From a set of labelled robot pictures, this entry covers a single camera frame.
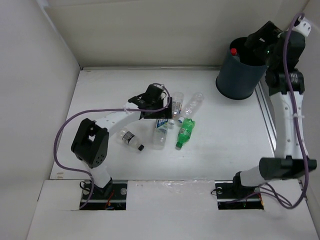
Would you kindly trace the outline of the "clear bottle white blue label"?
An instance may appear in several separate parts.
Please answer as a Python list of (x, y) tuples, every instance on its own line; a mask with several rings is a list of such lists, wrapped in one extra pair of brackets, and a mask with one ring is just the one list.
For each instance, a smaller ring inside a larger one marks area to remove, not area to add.
[(182, 110), (182, 105), (184, 101), (184, 94), (182, 92), (174, 92), (172, 96), (172, 117), (176, 119), (179, 117)]

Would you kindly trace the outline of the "green plastic bottle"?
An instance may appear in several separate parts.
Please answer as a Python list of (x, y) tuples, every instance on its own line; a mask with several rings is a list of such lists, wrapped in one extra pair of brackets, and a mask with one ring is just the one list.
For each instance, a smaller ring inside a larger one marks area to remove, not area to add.
[(186, 118), (178, 132), (177, 142), (175, 148), (180, 150), (191, 138), (192, 131), (195, 127), (196, 122), (191, 118)]

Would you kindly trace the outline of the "blue green label water bottle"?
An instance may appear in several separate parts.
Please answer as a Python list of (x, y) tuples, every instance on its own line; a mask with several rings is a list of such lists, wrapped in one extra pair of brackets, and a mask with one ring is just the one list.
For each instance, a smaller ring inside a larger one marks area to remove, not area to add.
[(153, 146), (157, 150), (162, 150), (165, 147), (168, 133), (168, 119), (157, 119), (153, 130)]

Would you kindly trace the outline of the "clear unlabelled plastic bottle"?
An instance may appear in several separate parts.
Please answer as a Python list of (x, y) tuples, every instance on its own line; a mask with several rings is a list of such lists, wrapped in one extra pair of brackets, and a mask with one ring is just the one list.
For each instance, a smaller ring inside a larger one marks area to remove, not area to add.
[(200, 109), (205, 97), (201, 92), (196, 92), (192, 98), (182, 108), (178, 122), (182, 124), (186, 119), (192, 119), (196, 112)]

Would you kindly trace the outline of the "red cap labelled bottle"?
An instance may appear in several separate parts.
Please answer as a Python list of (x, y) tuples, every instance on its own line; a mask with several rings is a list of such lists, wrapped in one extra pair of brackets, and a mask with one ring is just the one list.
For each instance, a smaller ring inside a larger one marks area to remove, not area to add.
[(232, 57), (233, 57), (236, 61), (238, 61), (238, 62), (241, 61), (240, 55), (239, 55), (238, 50), (237, 50), (236, 48), (231, 48), (231, 49), (230, 49), (230, 53), (231, 53)]

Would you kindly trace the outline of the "small black cap bottle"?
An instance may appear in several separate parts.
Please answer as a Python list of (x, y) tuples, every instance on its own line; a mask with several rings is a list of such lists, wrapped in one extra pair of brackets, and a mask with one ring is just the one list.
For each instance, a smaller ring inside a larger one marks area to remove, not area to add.
[(129, 146), (132, 149), (135, 149), (137, 151), (141, 152), (145, 148), (141, 140), (127, 128), (120, 129), (116, 133), (116, 137), (120, 142), (124, 143), (126, 146)]

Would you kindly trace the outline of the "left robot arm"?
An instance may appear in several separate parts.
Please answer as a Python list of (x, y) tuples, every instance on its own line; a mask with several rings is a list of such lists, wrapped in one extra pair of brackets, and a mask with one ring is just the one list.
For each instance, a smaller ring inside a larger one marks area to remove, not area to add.
[(95, 194), (103, 199), (111, 194), (113, 185), (105, 163), (109, 138), (141, 119), (172, 118), (172, 97), (163, 84), (152, 83), (144, 93), (131, 97), (123, 107), (109, 112), (100, 119), (82, 120), (71, 145), (71, 151), (87, 165), (93, 177)]

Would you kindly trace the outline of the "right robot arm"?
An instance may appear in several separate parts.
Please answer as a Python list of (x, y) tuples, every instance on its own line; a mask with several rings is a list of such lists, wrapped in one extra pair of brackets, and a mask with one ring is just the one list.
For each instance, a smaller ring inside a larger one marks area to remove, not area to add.
[(268, 21), (244, 43), (267, 66), (265, 81), (274, 108), (276, 148), (274, 157), (263, 157), (258, 166), (236, 173), (231, 191), (237, 197), (270, 181), (300, 177), (308, 180), (309, 173), (317, 168), (317, 161), (309, 158), (303, 139), (305, 83), (296, 68), (310, 32), (310, 23), (302, 17), (286, 31)]

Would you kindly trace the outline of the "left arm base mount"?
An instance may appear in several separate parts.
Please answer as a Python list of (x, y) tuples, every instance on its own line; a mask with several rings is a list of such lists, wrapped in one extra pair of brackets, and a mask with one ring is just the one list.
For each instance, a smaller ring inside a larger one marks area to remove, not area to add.
[(97, 187), (94, 187), (91, 197), (92, 184), (89, 180), (81, 181), (79, 187), (82, 190), (79, 203), (83, 211), (124, 211), (127, 205), (128, 181), (115, 180), (112, 186), (107, 187), (105, 196)]

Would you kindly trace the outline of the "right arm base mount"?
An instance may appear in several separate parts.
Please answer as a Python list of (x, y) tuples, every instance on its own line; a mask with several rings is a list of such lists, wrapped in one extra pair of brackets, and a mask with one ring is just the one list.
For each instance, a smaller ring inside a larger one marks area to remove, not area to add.
[(239, 176), (232, 180), (215, 180), (210, 192), (216, 196), (219, 210), (263, 210), (263, 200), (258, 186), (242, 186)]

